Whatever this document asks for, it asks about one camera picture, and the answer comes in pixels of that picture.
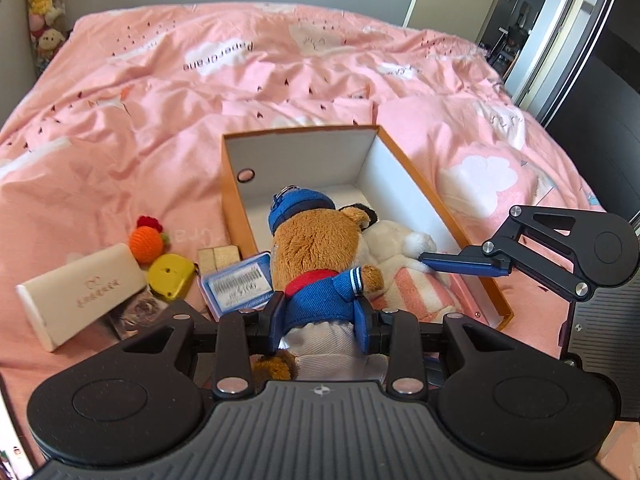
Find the orange yarn ball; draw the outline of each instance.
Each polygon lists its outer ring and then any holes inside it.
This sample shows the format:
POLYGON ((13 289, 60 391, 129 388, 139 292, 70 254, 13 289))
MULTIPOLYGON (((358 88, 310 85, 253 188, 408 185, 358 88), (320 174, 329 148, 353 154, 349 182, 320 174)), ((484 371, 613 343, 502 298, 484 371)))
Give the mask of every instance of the orange yarn ball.
POLYGON ((164 252, 164 241, 152 227, 138 227, 131 233, 129 249, 139 264, 152 264, 164 252))

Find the blue cap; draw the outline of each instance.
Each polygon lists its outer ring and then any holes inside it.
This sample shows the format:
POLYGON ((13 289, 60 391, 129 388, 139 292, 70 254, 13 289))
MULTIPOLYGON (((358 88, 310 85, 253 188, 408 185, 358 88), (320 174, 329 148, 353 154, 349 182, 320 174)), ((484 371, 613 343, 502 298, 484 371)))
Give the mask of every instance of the blue cap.
POLYGON ((327 195, 313 189, 300 189, 298 186, 287 186, 273 197, 269 212, 269 229, 275 234, 276 229, 284 221, 294 215, 311 209, 335 209, 334 201, 327 195))

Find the barcode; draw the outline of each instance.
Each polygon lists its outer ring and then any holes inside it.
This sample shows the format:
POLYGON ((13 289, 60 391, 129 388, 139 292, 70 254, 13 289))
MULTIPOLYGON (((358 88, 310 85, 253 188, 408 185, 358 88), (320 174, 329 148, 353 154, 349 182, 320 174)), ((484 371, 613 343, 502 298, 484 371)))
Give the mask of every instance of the barcode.
POLYGON ((256 266, 251 267, 248 270, 244 270, 242 273, 232 274, 231 276, 220 278, 219 280, 211 283, 211 285, 215 294, 223 294, 224 292, 228 292, 233 288, 238 288, 241 285, 246 285, 247 283, 259 280, 261 277, 262 273, 256 266))

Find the open box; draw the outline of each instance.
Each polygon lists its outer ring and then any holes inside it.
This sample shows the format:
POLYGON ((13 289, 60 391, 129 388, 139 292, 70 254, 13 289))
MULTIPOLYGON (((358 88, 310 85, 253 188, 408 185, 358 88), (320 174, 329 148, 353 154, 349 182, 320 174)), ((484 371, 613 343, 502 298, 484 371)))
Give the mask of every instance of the open box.
MULTIPOLYGON (((222 201, 231 243, 243 258, 271 249, 273 196, 295 184, 324 192, 337 208, 370 206, 380 219, 430 234, 438 252, 470 245, 442 200, 378 126, 286 128, 228 134, 222 146, 222 201)), ((502 329, 513 311, 492 278, 463 276, 484 320, 502 329)))

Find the bed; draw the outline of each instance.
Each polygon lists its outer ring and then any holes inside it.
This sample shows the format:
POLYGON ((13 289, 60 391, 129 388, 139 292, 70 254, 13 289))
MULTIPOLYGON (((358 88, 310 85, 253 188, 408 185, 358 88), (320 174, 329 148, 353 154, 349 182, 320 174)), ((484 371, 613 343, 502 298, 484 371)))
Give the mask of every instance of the bed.
MULTIPOLYGON (((458 38, 267 3, 140 7, 76 22, 0 130, 0 365, 22 427, 37 384, 114 339, 96 323, 44 352, 15 285, 126 240, 141 214, 161 219, 172 250, 190 258, 225 244, 224 133, 371 123, 473 243, 516 203, 600 209, 567 155, 458 38)), ((499 284, 515 313, 505 332, 558 354, 567 304, 518 272, 499 284)), ((188 300, 202 306, 197 291, 188 300)))

